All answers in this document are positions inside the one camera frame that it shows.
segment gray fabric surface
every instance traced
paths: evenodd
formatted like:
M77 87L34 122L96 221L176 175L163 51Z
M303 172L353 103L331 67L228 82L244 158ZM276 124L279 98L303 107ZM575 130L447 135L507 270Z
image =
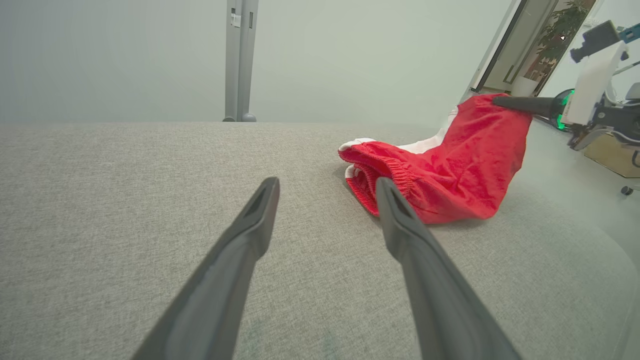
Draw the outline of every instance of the gray fabric surface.
M401 268L346 187L336 150L356 137L400 144L435 133L0 127L0 359L131 356L267 176L280 177L282 195L235 358L419 358ZM528 181L516 176L492 219L431 228L526 359L616 359L637 272Z

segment cardboard box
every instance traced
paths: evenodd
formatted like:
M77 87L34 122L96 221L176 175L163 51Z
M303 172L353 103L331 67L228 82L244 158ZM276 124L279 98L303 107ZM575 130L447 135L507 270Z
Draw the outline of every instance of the cardboard box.
M584 155L624 177L640 177L640 168L631 163L634 151L622 147L611 134L599 136L584 149ZM640 154L636 163L640 164Z

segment red garment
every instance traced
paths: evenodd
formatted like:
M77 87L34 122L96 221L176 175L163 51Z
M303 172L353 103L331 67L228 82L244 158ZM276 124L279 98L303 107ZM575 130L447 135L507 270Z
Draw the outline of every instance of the red garment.
M442 144L422 154L371 141L339 151L355 164L347 183L358 200L378 216L376 180L390 177L426 224L492 217L509 182L520 170L531 115L492 104L495 96L473 96Z

